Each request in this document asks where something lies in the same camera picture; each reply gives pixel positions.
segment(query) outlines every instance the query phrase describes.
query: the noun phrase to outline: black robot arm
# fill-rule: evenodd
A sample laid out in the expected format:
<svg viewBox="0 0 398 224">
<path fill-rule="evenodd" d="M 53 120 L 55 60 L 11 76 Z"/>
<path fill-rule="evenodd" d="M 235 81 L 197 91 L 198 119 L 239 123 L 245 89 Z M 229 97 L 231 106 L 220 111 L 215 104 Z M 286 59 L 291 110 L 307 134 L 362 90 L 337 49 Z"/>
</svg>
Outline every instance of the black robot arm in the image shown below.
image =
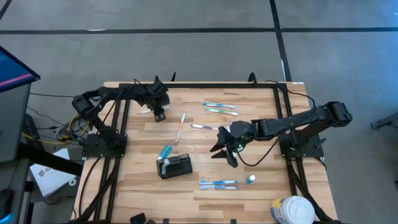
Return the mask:
<svg viewBox="0 0 398 224">
<path fill-rule="evenodd" d="M 299 147 L 300 143 L 308 141 L 326 128 L 344 127 L 351 120 L 352 115 L 348 113 L 344 103 L 329 102 L 282 119 L 254 119 L 251 123 L 235 121 L 231 124 L 230 132 L 224 127 L 218 128 L 218 142 L 210 152 L 225 147 L 226 150 L 221 150 L 212 158 L 226 158 L 229 165 L 237 167 L 238 162 L 233 153 L 242 151 L 246 144 L 253 140 L 270 141 L 288 130 L 309 124 L 300 131 L 289 133 L 291 146 Z"/>
<path fill-rule="evenodd" d="M 154 112 L 155 121 L 166 119 L 163 106 L 170 103 L 166 94 L 167 87 L 155 77 L 153 84 L 130 84 L 122 88 L 100 87 L 97 90 L 87 91 L 75 96 L 72 105 L 79 116 L 93 125 L 99 134 L 89 134 L 83 145 L 85 157 L 120 157 L 124 155 L 127 136 L 121 136 L 118 132 L 104 122 L 98 116 L 105 104 L 110 100 L 134 100 L 140 106 L 147 105 Z"/>
</svg>

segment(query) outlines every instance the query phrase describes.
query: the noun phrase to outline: toothbrush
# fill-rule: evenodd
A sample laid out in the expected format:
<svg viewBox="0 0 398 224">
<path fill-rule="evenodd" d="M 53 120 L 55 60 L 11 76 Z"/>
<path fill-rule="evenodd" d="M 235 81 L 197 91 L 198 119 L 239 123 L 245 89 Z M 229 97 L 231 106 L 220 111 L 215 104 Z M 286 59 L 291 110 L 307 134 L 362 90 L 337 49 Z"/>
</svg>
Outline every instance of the toothbrush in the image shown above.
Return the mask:
<svg viewBox="0 0 398 224">
<path fill-rule="evenodd" d="M 236 183 L 238 183 L 237 180 L 217 180 L 217 181 L 201 180 L 201 181 L 199 181 L 200 185 L 205 185 L 205 184 L 236 184 Z"/>
<path fill-rule="evenodd" d="M 237 112 L 229 112 L 229 111 L 213 109 L 213 108 L 206 108 L 205 110 L 210 111 L 210 112 L 215 112 L 215 113 L 231 114 L 231 115 L 234 115 L 234 116 L 238 115 Z"/>
<path fill-rule="evenodd" d="M 226 190 L 238 190 L 239 187 L 235 186 L 219 186 L 219 185 L 202 185 L 200 186 L 201 190 L 209 190 L 209 189 L 226 189 Z"/>
<path fill-rule="evenodd" d="M 218 128 L 212 128 L 212 127 L 204 126 L 204 125 L 201 125 L 201 124 L 191 124 L 191 127 L 193 127 L 193 128 L 202 128 L 202 129 L 210 129 L 210 130 L 218 130 Z"/>
<path fill-rule="evenodd" d="M 222 103 L 209 103 L 209 102 L 203 102 L 203 105 L 205 105 L 205 106 L 216 106 L 216 107 L 228 107 L 228 108 L 231 108 L 231 109 L 235 109 L 235 108 L 236 108 L 236 106 L 233 106 L 233 105 L 225 105 L 225 104 L 222 104 Z"/>
<path fill-rule="evenodd" d="M 180 141 L 180 135 L 181 135 L 181 131 L 182 131 L 182 126 L 184 124 L 184 120 L 185 120 L 185 112 L 181 117 L 180 130 L 178 131 L 177 138 L 175 139 L 175 145 L 177 145 L 178 142 Z"/>
</svg>

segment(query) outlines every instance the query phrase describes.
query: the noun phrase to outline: wooden tabletop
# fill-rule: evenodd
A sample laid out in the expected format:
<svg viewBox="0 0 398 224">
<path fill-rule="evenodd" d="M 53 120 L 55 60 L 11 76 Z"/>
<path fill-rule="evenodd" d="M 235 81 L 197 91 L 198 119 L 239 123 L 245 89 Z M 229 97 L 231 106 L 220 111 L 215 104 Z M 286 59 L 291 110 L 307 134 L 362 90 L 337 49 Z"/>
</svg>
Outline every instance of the wooden tabletop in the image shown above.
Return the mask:
<svg viewBox="0 0 398 224">
<path fill-rule="evenodd" d="M 119 83 L 107 82 L 108 87 Z M 305 94 L 303 84 L 287 84 L 292 92 Z M 275 100 L 270 88 L 170 88 L 170 109 L 167 119 L 161 123 L 154 121 L 153 113 L 138 114 L 141 108 L 131 101 L 126 134 L 128 144 L 126 155 L 121 160 L 118 186 L 113 207 L 113 223 L 128 223 L 129 219 L 144 212 L 147 219 L 162 223 L 163 218 L 170 223 L 274 223 L 270 213 L 271 200 L 291 196 L 287 169 L 277 144 L 271 153 L 256 167 L 247 167 L 240 160 L 239 166 L 232 168 L 225 159 L 211 159 L 210 149 L 217 142 L 215 130 L 192 128 L 191 124 L 212 127 L 226 125 L 231 121 L 247 121 L 258 118 L 277 118 Z M 282 110 L 286 116 L 283 96 L 280 93 Z M 306 97 L 289 94 L 293 114 L 309 110 Z M 205 111 L 204 101 L 236 105 L 239 116 Z M 104 116 L 112 101 L 102 110 Z M 121 104 L 119 123 L 123 113 Z M 174 146 L 181 115 L 186 112 L 180 142 Z M 248 163 L 257 162 L 269 149 L 275 139 L 269 142 L 253 141 L 243 151 L 242 157 Z M 162 180 L 157 175 L 155 161 L 165 144 L 172 145 L 170 156 L 189 153 L 193 173 Z M 85 162 L 81 179 L 85 180 L 95 159 Z M 337 218 L 325 168 L 312 158 L 304 159 L 308 188 L 326 214 Z M 98 192 L 103 159 L 90 175 L 83 196 L 83 210 Z M 252 184 L 245 184 L 245 178 L 255 175 Z M 199 180 L 238 180 L 239 190 L 200 190 Z M 75 202 L 78 209 L 80 200 Z M 105 195 L 101 218 L 105 217 L 108 194 Z"/>
</svg>

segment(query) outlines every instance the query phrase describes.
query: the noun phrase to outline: black floor stripe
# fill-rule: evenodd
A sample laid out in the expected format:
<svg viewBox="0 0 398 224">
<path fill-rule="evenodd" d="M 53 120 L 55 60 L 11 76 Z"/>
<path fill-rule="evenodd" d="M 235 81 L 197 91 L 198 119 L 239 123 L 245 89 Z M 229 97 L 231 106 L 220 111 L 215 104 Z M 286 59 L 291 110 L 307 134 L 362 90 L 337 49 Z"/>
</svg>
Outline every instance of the black floor stripe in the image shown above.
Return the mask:
<svg viewBox="0 0 398 224">
<path fill-rule="evenodd" d="M 278 41 L 279 55 L 280 55 L 280 59 L 283 61 L 282 66 L 283 66 L 283 70 L 284 70 L 285 81 L 291 82 L 292 76 L 290 75 L 289 63 L 287 62 L 284 38 L 282 36 L 282 32 L 280 29 L 278 11 L 276 9 L 275 0 L 269 0 L 269 4 L 271 5 L 272 18 L 274 19 L 274 26 L 275 26 L 275 32 L 276 32 L 276 39 Z"/>
<path fill-rule="evenodd" d="M 106 30 L 0 30 L 0 34 L 196 34 L 196 33 L 260 33 L 274 28 L 176 28 L 176 29 L 106 29 Z"/>
<path fill-rule="evenodd" d="M 0 30 L 0 35 L 57 35 L 57 34 L 197 34 L 197 33 L 261 33 L 261 32 L 398 32 L 398 27 L 359 27 L 359 28 L 175 28 L 175 29 L 106 29 L 106 30 Z"/>
<path fill-rule="evenodd" d="M 4 14 L 6 13 L 8 7 L 10 6 L 12 0 L 7 0 L 6 3 L 4 4 L 4 6 L 2 7 L 1 11 L 0 11 L 0 20 L 1 18 L 4 16 Z"/>
<path fill-rule="evenodd" d="M 282 28 L 282 32 L 397 32 L 398 27 Z"/>
</svg>

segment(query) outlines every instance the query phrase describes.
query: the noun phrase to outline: concrete floor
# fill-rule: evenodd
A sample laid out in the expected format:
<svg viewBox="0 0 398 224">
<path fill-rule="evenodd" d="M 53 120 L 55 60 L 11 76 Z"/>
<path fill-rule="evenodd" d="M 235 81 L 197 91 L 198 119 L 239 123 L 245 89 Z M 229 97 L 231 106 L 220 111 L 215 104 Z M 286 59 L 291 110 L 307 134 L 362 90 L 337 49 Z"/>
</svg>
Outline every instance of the concrete floor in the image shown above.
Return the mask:
<svg viewBox="0 0 398 224">
<path fill-rule="evenodd" d="M 0 7 L 5 3 L 0 0 Z M 276 1 L 282 28 L 398 27 L 398 3 Z M 0 30 L 273 27 L 266 0 L 13 0 Z M 369 123 L 398 111 L 398 32 L 283 33 L 292 80 L 305 82 L 318 105 L 345 102 L 346 128 L 322 133 L 331 191 L 345 223 L 396 223 L 397 130 Z M 42 76 L 37 93 L 76 95 L 105 81 L 154 75 L 177 81 L 284 81 L 270 33 L 0 35 L 0 45 Z M 29 106 L 66 121 L 67 98 L 31 96 Z M 32 114 L 37 126 L 50 121 Z M 66 222 L 74 198 L 37 203 L 33 223 Z"/>
</svg>

